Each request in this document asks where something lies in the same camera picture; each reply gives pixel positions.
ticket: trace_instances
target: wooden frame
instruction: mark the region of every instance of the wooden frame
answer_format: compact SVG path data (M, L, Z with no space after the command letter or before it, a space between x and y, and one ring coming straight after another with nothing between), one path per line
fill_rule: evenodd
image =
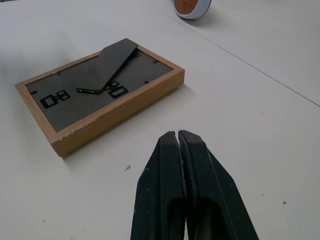
M183 68L140 45L137 49L172 68L172 71L58 132L54 130L47 120L29 93L26 85L92 59L98 56L100 51L15 85L45 137L60 157L66 156L79 146L112 128L184 83L185 70Z

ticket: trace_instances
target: orange clock face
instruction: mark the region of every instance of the orange clock face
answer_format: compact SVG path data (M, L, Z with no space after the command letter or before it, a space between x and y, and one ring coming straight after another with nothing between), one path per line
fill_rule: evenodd
M173 0L174 7L178 13L186 15L192 13L195 9L198 0Z

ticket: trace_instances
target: table surface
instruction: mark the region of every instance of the table surface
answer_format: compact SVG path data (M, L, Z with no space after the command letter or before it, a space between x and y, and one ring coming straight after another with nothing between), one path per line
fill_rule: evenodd
M130 239L139 176L179 129L231 174L261 240L319 239L319 11L214 0L185 21L170 0L0 3L0 239ZM185 85L59 158L14 84L123 38L185 68Z

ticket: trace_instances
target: white table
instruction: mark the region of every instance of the white table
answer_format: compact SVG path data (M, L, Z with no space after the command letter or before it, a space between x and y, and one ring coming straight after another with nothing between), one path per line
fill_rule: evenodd
M0 239L130 239L138 178L179 129L232 175L261 240L319 239L318 12L216 0L185 22L169 0L0 3ZM59 158L14 84L123 38L185 68L185 85Z

